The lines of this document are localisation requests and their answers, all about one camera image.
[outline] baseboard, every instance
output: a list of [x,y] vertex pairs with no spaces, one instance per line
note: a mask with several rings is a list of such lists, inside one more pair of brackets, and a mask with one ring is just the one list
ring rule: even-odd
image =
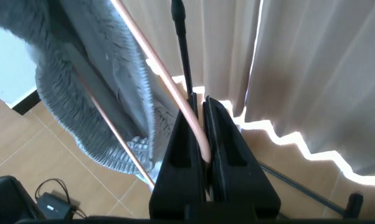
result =
[[33,91],[30,95],[24,98],[20,103],[12,108],[12,110],[24,115],[26,112],[31,110],[36,104],[40,102],[40,98],[37,90]]

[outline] black power adapter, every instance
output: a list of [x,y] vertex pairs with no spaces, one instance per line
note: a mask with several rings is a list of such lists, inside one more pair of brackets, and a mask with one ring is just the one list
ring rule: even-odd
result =
[[55,195],[47,192],[37,199],[38,209],[47,219],[73,219],[73,207]]

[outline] floor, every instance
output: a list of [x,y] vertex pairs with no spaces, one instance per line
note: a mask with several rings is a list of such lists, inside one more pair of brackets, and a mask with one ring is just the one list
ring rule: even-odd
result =
[[[74,139],[39,103],[24,116],[0,100],[0,176],[13,175],[33,196],[49,178],[62,179],[87,215],[149,218],[151,192],[134,175],[106,169],[82,153]],[[62,193],[55,182],[42,192]]]
[[[254,156],[305,187],[345,207],[349,195],[362,192],[360,218],[375,218],[375,187],[354,183],[330,161],[310,162],[295,145],[277,146],[263,131],[242,132]],[[46,179],[60,178],[75,205],[87,215],[149,218],[150,191],[133,175],[108,170],[90,160],[74,139],[39,103],[24,116],[0,100],[0,176],[13,175],[33,196]],[[341,218],[274,176],[270,182],[282,201],[281,212],[290,218]],[[41,192],[62,193],[56,183]]]

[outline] beige curtain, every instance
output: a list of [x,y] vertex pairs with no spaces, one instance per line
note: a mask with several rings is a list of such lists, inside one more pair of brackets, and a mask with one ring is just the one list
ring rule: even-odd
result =
[[[183,75],[170,0],[123,0],[173,76]],[[259,0],[188,0],[186,37],[193,86],[230,100],[241,114],[252,63]]]
[[[169,71],[182,75],[171,1],[123,2]],[[375,174],[375,1],[184,5],[194,86],[230,100],[234,114],[246,106],[246,122],[270,119],[279,136],[299,131],[312,153],[337,150],[354,172]]]
[[263,2],[246,121],[375,175],[375,1]]

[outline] pink cable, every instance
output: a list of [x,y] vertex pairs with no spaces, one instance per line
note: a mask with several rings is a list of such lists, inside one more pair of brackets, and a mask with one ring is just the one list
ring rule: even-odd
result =
[[207,164],[209,164],[211,161],[210,147],[208,144],[207,137],[204,134],[204,131],[201,129],[199,121],[196,118],[196,115],[193,113],[191,107],[183,98],[182,94],[179,92],[178,88],[176,87],[173,79],[171,78],[171,75],[167,71],[163,62],[157,56],[156,52],[153,50],[152,46],[150,45],[146,37],[143,35],[142,31],[140,31],[139,27],[136,25],[135,21],[132,19],[130,13],[128,12],[128,10],[126,10],[123,3],[120,0],[111,0],[111,1],[115,9],[120,14],[121,18],[124,20],[125,24],[131,30],[131,33],[135,37],[136,41],[139,43],[142,50],[145,52],[145,54],[149,58],[152,58],[158,64],[158,67],[161,71],[160,72],[161,79],[163,80],[167,89],[173,96],[176,104],[179,106],[179,109],[181,109],[182,114],[184,115],[187,123],[192,128],[194,136],[196,137],[197,142],[199,143],[199,146],[200,146],[202,159]]
[[81,77],[81,75],[77,72],[77,69],[75,69],[75,73],[77,74],[77,77],[79,78],[79,80],[81,81],[82,85],[85,87],[85,90],[88,92],[91,100],[93,101],[93,104],[96,106],[97,110],[99,111],[99,113],[102,115],[103,119],[106,121],[107,125],[110,127],[110,129],[113,131],[113,134],[115,135],[115,137],[117,138],[117,140],[121,143],[121,145],[123,146],[124,150],[126,151],[126,153],[130,156],[132,162],[135,164],[135,166],[138,168],[138,170],[141,172],[141,174],[143,175],[143,177],[148,181],[148,184],[150,186],[151,189],[154,189],[154,182],[153,180],[150,178],[150,176],[148,175],[148,173],[145,171],[145,169],[142,167],[142,165],[140,164],[139,160],[136,158],[136,156],[133,154],[133,152],[131,151],[131,149],[128,147],[128,145],[126,144],[126,142],[124,141],[124,139],[121,137],[121,134],[118,133],[116,127],[114,126],[114,124],[110,121],[110,119],[107,117],[106,113],[103,111],[102,107],[99,105],[99,103],[96,101],[95,97],[93,96],[92,94],[92,91],[91,89],[89,88],[89,86],[85,83],[85,80]]

